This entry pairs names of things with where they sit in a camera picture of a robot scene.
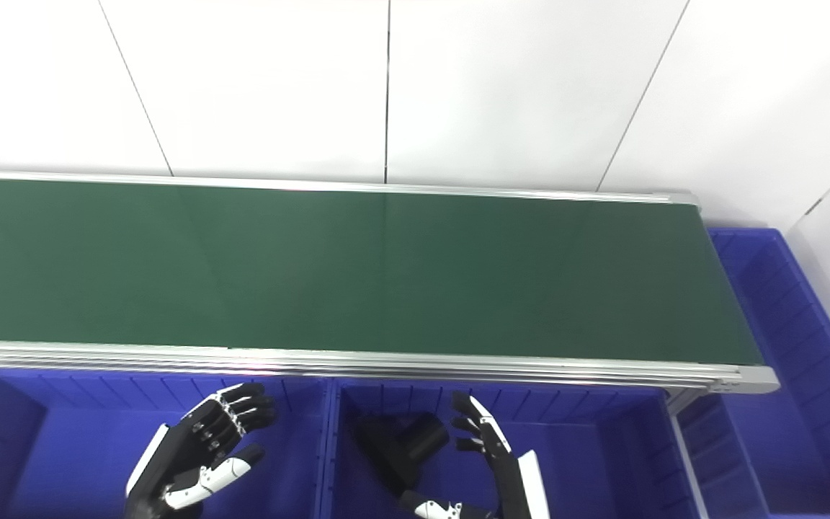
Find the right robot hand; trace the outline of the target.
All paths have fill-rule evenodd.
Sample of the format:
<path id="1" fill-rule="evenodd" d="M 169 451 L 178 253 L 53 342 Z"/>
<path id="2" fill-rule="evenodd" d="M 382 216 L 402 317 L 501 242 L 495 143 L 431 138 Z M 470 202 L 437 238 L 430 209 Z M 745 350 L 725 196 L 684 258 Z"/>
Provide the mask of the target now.
<path id="1" fill-rule="evenodd" d="M 458 416 L 453 427 L 468 431 L 458 438 L 459 451 L 478 451 L 494 477 L 499 499 L 497 510 L 485 510 L 454 500 L 429 498 L 406 489 L 398 503 L 419 518 L 550 518 L 549 500 L 543 484 L 539 457 L 533 450 L 517 456 L 494 415 L 474 396 L 452 393 L 452 408 Z"/>

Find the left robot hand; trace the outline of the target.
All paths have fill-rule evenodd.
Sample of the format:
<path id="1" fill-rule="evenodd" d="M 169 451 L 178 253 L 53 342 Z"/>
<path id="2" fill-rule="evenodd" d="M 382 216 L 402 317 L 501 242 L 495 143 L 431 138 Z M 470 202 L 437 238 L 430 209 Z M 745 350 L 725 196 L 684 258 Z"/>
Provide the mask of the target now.
<path id="1" fill-rule="evenodd" d="M 249 434 L 277 419 L 260 382 L 208 395 L 177 423 L 159 426 L 125 486 L 125 518 L 199 518 L 205 501 L 249 473 L 264 448 Z"/>

